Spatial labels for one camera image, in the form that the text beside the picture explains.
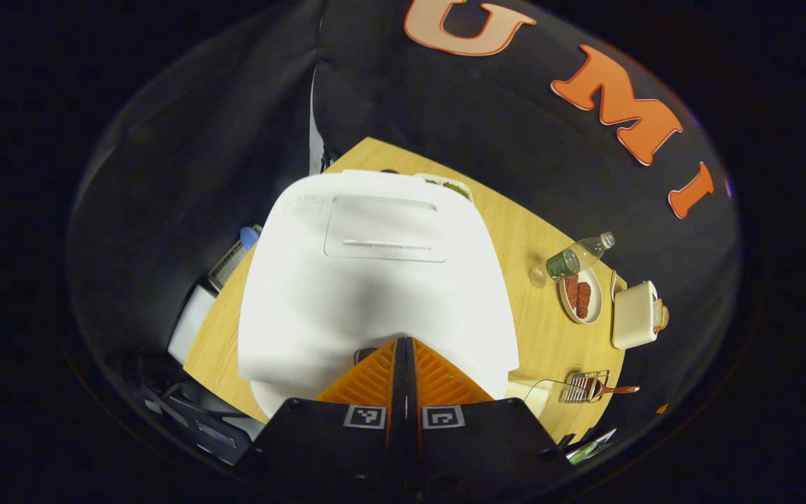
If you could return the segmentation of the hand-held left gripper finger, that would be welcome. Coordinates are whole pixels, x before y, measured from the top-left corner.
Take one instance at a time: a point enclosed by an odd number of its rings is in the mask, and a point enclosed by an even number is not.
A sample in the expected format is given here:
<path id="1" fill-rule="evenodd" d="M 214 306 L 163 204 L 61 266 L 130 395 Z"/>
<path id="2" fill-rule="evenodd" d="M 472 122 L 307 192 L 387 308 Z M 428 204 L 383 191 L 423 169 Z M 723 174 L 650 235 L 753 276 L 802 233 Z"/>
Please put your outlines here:
<path id="1" fill-rule="evenodd" d="M 405 491 L 407 341 L 373 351 L 316 399 L 289 398 L 253 443 L 274 491 Z"/>
<path id="2" fill-rule="evenodd" d="M 573 474 L 523 400 L 490 398 L 437 351 L 407 338 L 407 490 L 550 491 Z"/>

